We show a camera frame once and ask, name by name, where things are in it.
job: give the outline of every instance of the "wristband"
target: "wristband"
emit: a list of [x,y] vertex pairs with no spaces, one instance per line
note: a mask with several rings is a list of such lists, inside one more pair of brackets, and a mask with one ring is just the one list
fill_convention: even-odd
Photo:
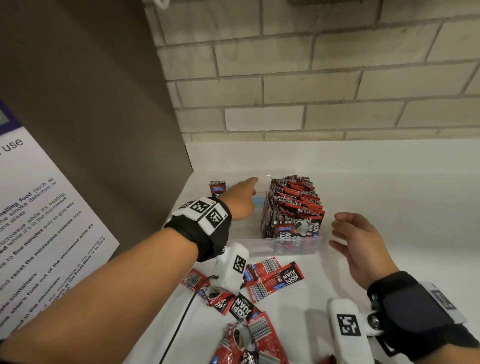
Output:
[[373,283],[367,294],[384,331],[377,339],[389,356],[400,352],[414,362],[447,344],[480,346],[461,324],[466,322],[462,314],[431,283],[418,283],[407,272],[397,272]]
[[172,213],[165,228],[172,228],[198,247],[198,262],[223,253],[232,215],[218,198],[201,197],[189,201]]

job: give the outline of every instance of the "person's left arm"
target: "person's left arm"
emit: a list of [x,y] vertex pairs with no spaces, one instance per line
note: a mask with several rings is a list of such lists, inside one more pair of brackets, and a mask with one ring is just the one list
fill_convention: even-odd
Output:
[[[220,199],[248,217],[257,178]],[[19,364],[120,364],[198,257],[195,243],[166,228],[86,277],[0,345]]]

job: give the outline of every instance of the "printed notice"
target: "printed notice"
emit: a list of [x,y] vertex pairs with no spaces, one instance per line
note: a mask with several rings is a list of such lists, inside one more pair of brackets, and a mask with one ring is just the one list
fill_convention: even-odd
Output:
[[106,263],[118,246],[0,100],[0,339]]

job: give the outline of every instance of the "brick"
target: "brick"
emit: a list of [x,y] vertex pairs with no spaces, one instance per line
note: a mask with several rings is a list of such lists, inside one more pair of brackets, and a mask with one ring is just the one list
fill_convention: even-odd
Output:
[[456,95],[475,64],[419,66],[363,74],[358,99]]
[[328,34],[317,38],[312,69],[423,62],[437,25]]
[[442,129],[439,138],[480,138],[480,128]]
[[480,126],[479,115],[480,98],[411,101],[398,126]]
[[152,33],[153,43],[157,47],[165,45],[162,38],[162,32],[160,31],[160,22],[158,21],[155,8],[145,8],[145,15],[147,17],[148,26],[150,27],[150,32]]
[[480,14],[480,1],[384,0],[380,21],[403,22],[469,14]]
[[167,44],[259,36],[258,0],[170,2],[159,12]]
[[221,132],[222,112],[219,109],[177,110],[181,132]]
[[359,72],[264,78],[265,103],[352,100]]
[[227,129],[244,130],[297,130],[301,129],[303,106],[226,109]]
[[211,46],[159,48],[157,53],[166,80],[216,77]]
[[262,133],[195,133],[194,142],[261,142]]
[[172,105],[174,108],[181,108],[180,99],[177,95],[177,88],[175,82],[167,82],[168,93],[170,94],[170,99],[172,100]]
[[445,23],[427,61],[480,58],[480,20]]
[[344,132],[270,132],[265,133],[266,141],[307,142],[314,140],[341,140]]
[[437,129],[358,130],[348,131],[345,139],[401,140],[429,139],[437,135]]
[[286,0],[264,0],[264,34],[315,32],[375,22],[377,0],[293,6]]
[[304,71],[312,37],[246,40],[215,46],[220,76]]
[[186,108],[259,105],[262,102],[260,78],[177,82],[177,86]]
[[472,82],[468,85],[466,94],[480,94],[480,71],[477,71],[475,77],[473,77]]
[[309,105],[305,129],[392,128],[403,102]]

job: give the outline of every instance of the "tile wall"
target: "tile wall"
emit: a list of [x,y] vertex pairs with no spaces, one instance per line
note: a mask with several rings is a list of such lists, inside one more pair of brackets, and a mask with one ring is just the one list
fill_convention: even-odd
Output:
[[480,0],[144,0],[186,142],[480,138]]

